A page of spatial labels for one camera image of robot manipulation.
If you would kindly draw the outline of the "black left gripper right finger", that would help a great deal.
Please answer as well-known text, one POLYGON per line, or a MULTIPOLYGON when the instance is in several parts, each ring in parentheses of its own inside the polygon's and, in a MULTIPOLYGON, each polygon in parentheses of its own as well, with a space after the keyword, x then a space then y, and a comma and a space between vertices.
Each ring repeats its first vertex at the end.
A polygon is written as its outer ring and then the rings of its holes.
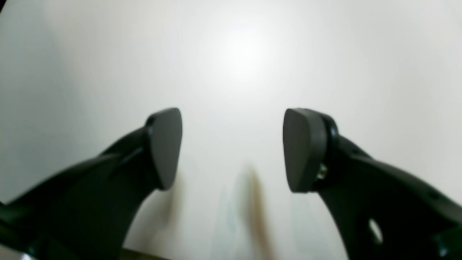
POLYGON ((321 197, 350 260, 461 259, 461 206, 369 156, 329 115, 287 109, 283 148, 291 192, 321 197))

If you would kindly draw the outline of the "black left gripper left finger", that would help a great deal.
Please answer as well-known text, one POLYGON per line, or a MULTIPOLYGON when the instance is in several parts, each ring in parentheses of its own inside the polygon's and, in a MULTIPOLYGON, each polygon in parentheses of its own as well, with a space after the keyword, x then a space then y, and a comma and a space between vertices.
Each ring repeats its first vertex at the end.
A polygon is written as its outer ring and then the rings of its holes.
POLYGON ((1 206, 1 245, 37 260, 116 260, 145 199, 178 171, 182 115, 168 108, 104 152, 1 206))

